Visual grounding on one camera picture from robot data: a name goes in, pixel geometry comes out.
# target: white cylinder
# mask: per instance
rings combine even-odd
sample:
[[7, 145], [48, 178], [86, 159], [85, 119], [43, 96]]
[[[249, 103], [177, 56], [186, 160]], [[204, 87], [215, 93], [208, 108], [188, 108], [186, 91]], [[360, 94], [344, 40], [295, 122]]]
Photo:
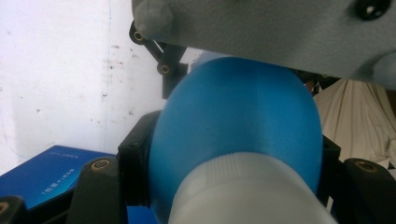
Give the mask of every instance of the white cylinder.
[[177, 190], [169, 223], [336, 223], [285, 163], [234, 153], [191, 171]]

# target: white wall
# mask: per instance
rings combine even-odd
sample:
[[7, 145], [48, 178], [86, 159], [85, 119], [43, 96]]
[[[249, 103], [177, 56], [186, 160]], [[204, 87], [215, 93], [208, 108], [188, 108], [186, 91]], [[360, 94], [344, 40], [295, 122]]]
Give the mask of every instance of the white wall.
[[116, 153], [163, 107], [156, 62], [128, 36], [132, 20], [131, 1], [0, 2], [0, 175], [54, 145]]

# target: black plastic mount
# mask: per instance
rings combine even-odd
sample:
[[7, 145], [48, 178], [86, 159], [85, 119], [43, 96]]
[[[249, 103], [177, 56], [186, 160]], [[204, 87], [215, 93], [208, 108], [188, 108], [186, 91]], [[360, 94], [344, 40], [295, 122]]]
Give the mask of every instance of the black plastic mount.
[[119, 146], [124, 199], [128, 205], [149, 207], [149, 149], [161, 111], [143, 116]]
[[157, 61], [157, 71], [163, 76], [163, 99], [167, 99], [177, 83], [187, 75], [189, 65], [180, 62], [187, 48], [146, 39], [136, 30], [134, 22], [129, 37], [137, 45], [144, 45]]
[[127, 223], [126, 203], [121, 193], [119, 161], [101, 157], [81, 170], [66, 223]]
[[348, 159], [339, 166], [340, 178], [332, 214], [339, 223], [396, 223], [396, 181], [375, 162]]
[[323, 135], [322, 166], [318, 184], [317, 198], [326, 206], [332, 194], [332, 183], [336, 181], [337, 165], [340, 163], [341, 148]]
[[29, 221], [22, 198], [7, 196], [0, 198], [0, 223], [22, 224]]

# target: screw hole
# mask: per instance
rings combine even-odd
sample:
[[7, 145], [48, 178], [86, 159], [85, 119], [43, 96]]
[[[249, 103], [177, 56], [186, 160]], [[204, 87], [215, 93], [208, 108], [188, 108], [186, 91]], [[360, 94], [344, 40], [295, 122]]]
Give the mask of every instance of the screw hole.
[[95, 161], [92, 165], [91, 165], [91, 169], [93, 170], [100, 170], [103, 169], [105, 167], [107, 167], [110, 164], [110, 161], [108, 160], [99, 160], [99, 161]]
[[161, 72], [163, 72], [164, 74], [168, 74], [169, 73], [169, 67], [166, 65], [161, 66]]
[[356, 161], [355, 165], [361, 168], [361, 170], [365, 172], [369, 172], [369, 173], [377, 172], [377, 168], [375, 166], [365, 161]]
[[364, 21], [373, 21], [380, 18], [390, 7], [390, 0], [358, 0], [355, 11]]
[[9, 207], [8, 203], [0, 203], [0, 214], [6, 212], [8, 207]]
[[139, 33], [139, 32], [134, 32], [134, 38], [137, 40], [137, 41], [142, 41], [143, 40], [143, 36]]

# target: blue egg-shaped object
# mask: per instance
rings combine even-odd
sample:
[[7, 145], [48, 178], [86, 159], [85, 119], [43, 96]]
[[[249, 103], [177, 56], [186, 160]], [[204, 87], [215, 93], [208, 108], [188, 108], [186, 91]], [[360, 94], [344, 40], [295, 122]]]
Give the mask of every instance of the blue egg-shaped object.
[[192, 169], [241, 151], [285, 162], [315, 192], [322, 156], [315, 103], [287, 68], [239, 58], [204, 63], [175, 88], [155, 129], [148, 181], [157, 219], [167, 221]]

